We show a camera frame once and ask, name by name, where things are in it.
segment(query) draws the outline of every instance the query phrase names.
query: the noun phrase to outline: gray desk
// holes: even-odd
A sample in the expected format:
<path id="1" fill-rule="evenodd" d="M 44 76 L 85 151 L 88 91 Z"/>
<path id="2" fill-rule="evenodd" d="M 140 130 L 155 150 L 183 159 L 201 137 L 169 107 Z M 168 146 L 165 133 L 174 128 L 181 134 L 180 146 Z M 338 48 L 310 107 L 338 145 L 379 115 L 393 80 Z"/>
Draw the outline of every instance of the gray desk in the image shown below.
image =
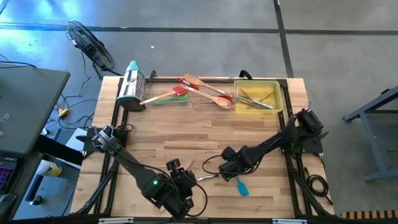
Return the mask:
<path id="1" fill-rule="evenodd" d="M 0 63 L 0 138 L 2 156 L 19 157 L 19 169 L 10 192 L 17 195 L 6 219 L 12 219 L 35 174 L 44 153 L 37 148 L 40 132 L 45 126 L 70 74 L 33 67 L 14 67 Z"/>

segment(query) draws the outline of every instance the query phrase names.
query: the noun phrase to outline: red handle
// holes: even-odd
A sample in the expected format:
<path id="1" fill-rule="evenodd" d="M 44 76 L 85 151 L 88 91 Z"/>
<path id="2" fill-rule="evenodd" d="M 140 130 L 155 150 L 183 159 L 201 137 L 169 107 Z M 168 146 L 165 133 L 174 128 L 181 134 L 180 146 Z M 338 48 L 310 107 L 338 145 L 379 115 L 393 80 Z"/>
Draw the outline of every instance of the red handle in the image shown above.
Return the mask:
<path id="1" fill-rule="evenodd" d="M 197 86 L 194 85 L 194 84 L 189 83 L 188 81 L 186 81 L 186 80 L 183 79 L 183 78 L 177 78 L 177 80 L 178 80 L 178 82 L 180 82 L 180 83 L 186 84 L 187 86 L 189 86 L 189 87 L 191 87 L 191 88 L 194 88 L 194 89 L 196 89 L 196 90 L 199 90 L 199 87 L 197 87 Z"/>

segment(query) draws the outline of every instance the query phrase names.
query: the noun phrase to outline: teal utensil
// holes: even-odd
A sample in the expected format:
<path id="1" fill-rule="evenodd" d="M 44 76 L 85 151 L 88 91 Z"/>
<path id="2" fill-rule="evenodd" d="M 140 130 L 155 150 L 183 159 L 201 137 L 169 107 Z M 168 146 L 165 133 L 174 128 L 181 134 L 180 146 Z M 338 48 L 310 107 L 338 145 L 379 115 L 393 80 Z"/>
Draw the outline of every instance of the teal utensil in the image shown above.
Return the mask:
<path id="1" fill-rule="evenodd" d="M 165 98 L 161 98 L 158 100 L 153 101 L 153 103 L 159 103 L 164 101 L 173 101 L 173 100 L 183 100 L 188 98 L 188 93 L 180 96 L 166 96 Z"/>
<path id="2" fill-rule="evenodd" d="M 237 183 L 238 183 L 238 191 L 239 193 L 243 196 L 246 197 L 249 195 L 249 190 L 246 187 L 246 184 L 244 184 L 244 182 L 242 182 L 238 177 L 235 177 Z"/>
<path id="3" fill-rule="evenodd" d="M 163 105 L 183 105 L 187 104 L 188 100 L 167 100 L 167 101 L 161 101 L 161 102 L 155 102 L 152 103 L 153 106 L 163 106 Z"/>

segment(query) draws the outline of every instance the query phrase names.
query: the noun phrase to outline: concrete floor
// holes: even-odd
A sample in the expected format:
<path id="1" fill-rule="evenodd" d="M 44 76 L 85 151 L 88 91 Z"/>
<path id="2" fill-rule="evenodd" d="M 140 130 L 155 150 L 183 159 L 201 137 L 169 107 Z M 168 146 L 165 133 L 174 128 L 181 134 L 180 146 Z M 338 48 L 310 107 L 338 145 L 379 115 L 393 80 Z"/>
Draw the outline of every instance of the concrete floor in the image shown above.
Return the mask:
<path id="1" fill-rule="evenodd" d="M 398 2 L 393 0 L 280 0 L 280 7 L 286 29 L 398 30 Z M 278 28 L 271 0 L 10 0 L 0 14 L 0 22 L 59 25 L 70 20 L 103 27 Z M 130 60 L 137 60 L 147 74 L 156 70 L 159 75 L 237 76 L 246 69 L 255 77 L 287 76 L 279 34 L 94 35 L 105 44 L 120 73 Z M 398 179 L 363 182 L 363 175 L 377 171 L 375 161 L 361 123 L 345 124 L 341 118 L 397 85 L 398 39 L 395 35 L 287 35 L 287 43 L 294 76 L 305 79 L 312 109 L 330 132 L 322 143 L 336 214 L 397 209 Z M 76 95 L 85 80 L 80 51 L 65 32 L 0 30 L 0 53 L 9 60 L 70 71 L 65 96 Z M 87 74 L 93 78 L 82 99 L 95 99 L 101 82 L 86 61 Z M 94 101 L 76 106 L 68 122 L 91 114 L 94 108 Z"/>

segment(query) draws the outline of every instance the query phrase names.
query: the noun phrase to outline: electric fan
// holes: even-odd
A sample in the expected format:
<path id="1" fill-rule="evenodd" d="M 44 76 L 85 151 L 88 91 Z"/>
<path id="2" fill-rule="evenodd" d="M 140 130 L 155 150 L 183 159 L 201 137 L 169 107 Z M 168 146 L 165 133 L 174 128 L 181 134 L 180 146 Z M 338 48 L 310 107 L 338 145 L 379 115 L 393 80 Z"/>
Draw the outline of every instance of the electric fan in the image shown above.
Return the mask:
<path id="1" fill-rule="evenodd" d="M 78 21 L 70 21 L 67 25 L 68 39 L 72 40 L 74 46 L 81 51 L 93 62 L 93 67 L 97 65 L 102 71 L 111 72 L 116 75 L 121 74 L 112 71 L 114 60 L 105 49 L 104 44 L 99 41 L 82 23 Z"/>

